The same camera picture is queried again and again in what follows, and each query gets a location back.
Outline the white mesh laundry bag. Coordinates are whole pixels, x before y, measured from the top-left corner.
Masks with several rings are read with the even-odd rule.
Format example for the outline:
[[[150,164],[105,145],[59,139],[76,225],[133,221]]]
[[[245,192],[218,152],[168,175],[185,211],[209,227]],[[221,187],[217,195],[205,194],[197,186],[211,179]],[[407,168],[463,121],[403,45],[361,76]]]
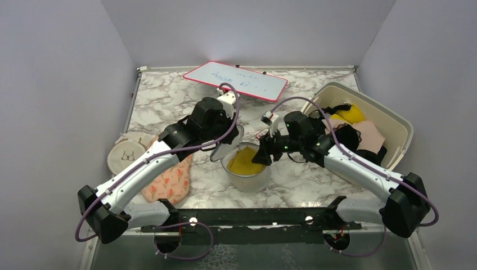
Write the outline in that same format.
[[[219,144],[212,151],[210,160],[219,161],[231,183],[242,192],[258,192],[265,188],[271,179],[270,168],[252,162],[259,146],[243,142],[244,128],[237,126],[238,135],[232,143]]]

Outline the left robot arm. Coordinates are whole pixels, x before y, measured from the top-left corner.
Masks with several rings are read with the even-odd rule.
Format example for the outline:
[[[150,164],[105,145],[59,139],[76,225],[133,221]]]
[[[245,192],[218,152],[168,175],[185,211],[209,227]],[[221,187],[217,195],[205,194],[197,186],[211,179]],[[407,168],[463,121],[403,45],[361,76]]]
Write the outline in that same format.
[[[75,239],[86,242],[98,238],[103,244],[118,239],[127,229],[157,224],[172,230],[177,216],[172,202],[162,199],[135,209],[131,201],[156,177],[178,165],[195,152],[212,147],[213,153],[224,146],[236,146],[241,137],[237,125],[240,108],[232,92],[217,98],[200,100],[190,115],[167,126],[159,138],[131,165],[107,182],[78,191],[81,218]]]

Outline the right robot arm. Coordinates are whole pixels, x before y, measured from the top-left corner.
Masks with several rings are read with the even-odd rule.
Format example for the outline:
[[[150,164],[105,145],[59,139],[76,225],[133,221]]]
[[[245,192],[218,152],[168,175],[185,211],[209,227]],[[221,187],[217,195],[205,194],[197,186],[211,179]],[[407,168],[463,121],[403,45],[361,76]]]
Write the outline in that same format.
[[[298,152],[305,161],[350,178],[377,197],[340,199],[337,206],[325,212],[325,223],[330,228],[338,229],[346,222],[376,223],[408,238],[424,225],[422,221],[431,210],[431,202],[417,174],[401,175],[366,160],[326,133],[322,121],[301,111],[285,115],[287,135],[278,130],[276,114],[267,111],[261,120],[268,125],[268,132],[259,139],[253,163],[270,166],[284,153]]]

